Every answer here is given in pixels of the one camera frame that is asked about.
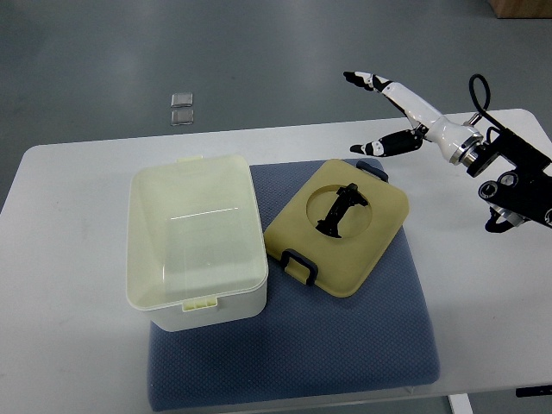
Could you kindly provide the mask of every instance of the box clip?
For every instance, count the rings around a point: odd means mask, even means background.
[[[307,268],[307,270],[309,271],[309,277],[305,281],[305,284],[307,286],[313,286],[318,276],[317,264],[314,261],[304,257],[301,253],[296,252],[292,248],[287,248],[282,252],[282,257],[279,260],[279,263],[284,270],[289,264],[290,259],[294,259],[298,264]]]
[[[389,182],[389,176],[385,172],[381,171],[379,168],[376,168],[375,166],[371,166],[370,164],[368,164],[363,160],[357,161],[356,167],[359,170],[363,170],[366,173],[375,175],[378,179],[385,181],[386,183]]]

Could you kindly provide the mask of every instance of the translucent plastic container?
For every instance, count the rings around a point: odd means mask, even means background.
[[[167,331],[260,313],[267,255],[240,155],[139,171],[129,203],[127,298]]]

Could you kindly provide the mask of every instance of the transparent square piece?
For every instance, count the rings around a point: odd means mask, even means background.
[[[182,106],[191,106],[193,104],[193,94],[191,92],[173,93],[171,107],[179,108]]]
[[[193,110],[185,108],[183,110],[174,110],[171,116],[171,125],[189,125],[193,123]]]

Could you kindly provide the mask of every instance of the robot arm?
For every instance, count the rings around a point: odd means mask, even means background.
[[[419,149],[425,139],[436,143],[444,159],[456,165],[461,162],[468,150],[462,145],[467,141],[473,145],[483,139],[473,126],[451,122],[445,115],[398,82],[372,73],[345,72],[344,75],[345,79],[352,84],[381,93],[405,114],[412,126],[410,130],[385,136],[364,146],[355,145],[351,147],[353,152],[378,157],[404,154]]]
[[[501,125],[486,113],[490,101],[488,83],[481,75],[470,78],[470,94],[477,113],[460,125],[451,122],[429,103],[403,85],[364,72],[345,72],[345,79],[368,91],[384,95],[409,120],[412,129],[399,131],[365,145],[354,145],[351,151],[359,154],[386,157],[419,149],[423,139],[434,142],[443,158],[454,165],[462,164],[467,173],[477,177],[499,156],[516,168],[502,174],[497,181],[481,185],[479,196],[490,205],[491,218],[486,230],[502,233],[529,220],[552,228],[552,178],[544,169],[552,163],[521,137]],[[480,106],[474,93],[474,81],[479,79],[486,90],[486,101]],[[481,117],[491,124],[486,139],[474,127]],[[491,132],[498,134],[493,141]]]

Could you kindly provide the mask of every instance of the black cable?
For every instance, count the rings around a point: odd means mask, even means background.
[[[476,79],[481,81],[483,87],[485,88],[485,104],[483,105],[483,107],[481,107],[481,104],[477,99],[477,96],[475,95],[474,83]],[[472,97],[472,102],[474,103],[475,109],[481,114],[481,116],[483,116],[485,119],[487,119],[487,121],[495,125],[497,128],[505,129],[504,125],[502,125],[486,112],[486,109],[489,107],[489,103],[491,102],[491,88],[489,88],[489,84],[487,83],[483,75],[475,73],[469,79],[469,95],[470,97]]]
[[[491,143],[491,132],[496,132],[497,134],[500,135],[500,129],[494,128],[494,127],[489,127],[489,129],[486,131],[486,143],[487,144]]]

